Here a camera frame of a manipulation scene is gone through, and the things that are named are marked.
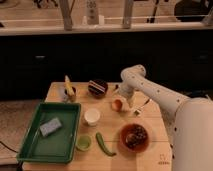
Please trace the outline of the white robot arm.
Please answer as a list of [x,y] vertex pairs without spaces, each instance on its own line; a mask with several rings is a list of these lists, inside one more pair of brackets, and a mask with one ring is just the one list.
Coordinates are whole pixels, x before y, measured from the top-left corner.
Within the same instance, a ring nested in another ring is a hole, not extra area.
[[118,92],[131,104],[134,91],[141,91],[175,119],[172,171],[213,171],[213,100],[190,98],[145,75],[141,64],[123,69]]

